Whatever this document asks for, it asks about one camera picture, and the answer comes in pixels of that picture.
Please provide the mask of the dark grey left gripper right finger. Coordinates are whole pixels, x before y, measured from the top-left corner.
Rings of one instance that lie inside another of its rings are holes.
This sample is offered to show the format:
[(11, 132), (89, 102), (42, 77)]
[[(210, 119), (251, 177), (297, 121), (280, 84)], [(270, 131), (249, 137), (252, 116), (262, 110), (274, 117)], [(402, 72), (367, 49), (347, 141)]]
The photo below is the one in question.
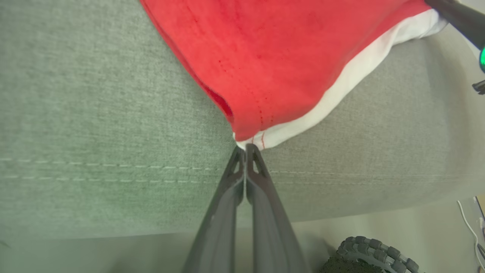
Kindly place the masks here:
[(253, 214), (253, 271), (310, 273), (258, 147), (246, 145), (246, 197)]

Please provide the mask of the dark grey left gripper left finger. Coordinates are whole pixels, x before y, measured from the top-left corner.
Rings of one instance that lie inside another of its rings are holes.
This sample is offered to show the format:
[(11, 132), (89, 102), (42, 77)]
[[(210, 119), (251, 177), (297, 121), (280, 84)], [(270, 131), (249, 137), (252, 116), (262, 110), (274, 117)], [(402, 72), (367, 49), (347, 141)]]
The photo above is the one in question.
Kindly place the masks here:
[(184, 263), (183, 273), (235, 272), (237, 207), (244, 197), (245, 153), (235, 147)]

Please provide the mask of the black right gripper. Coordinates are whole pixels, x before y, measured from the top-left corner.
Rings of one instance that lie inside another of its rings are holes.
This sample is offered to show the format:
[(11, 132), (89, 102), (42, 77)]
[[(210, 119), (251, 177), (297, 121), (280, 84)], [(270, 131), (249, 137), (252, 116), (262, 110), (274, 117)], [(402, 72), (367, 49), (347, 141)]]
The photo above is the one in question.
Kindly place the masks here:
[(485, 15), (457, 0), (426, 0), (426, 3), (480, 50), (479, 67), (485, 73)]

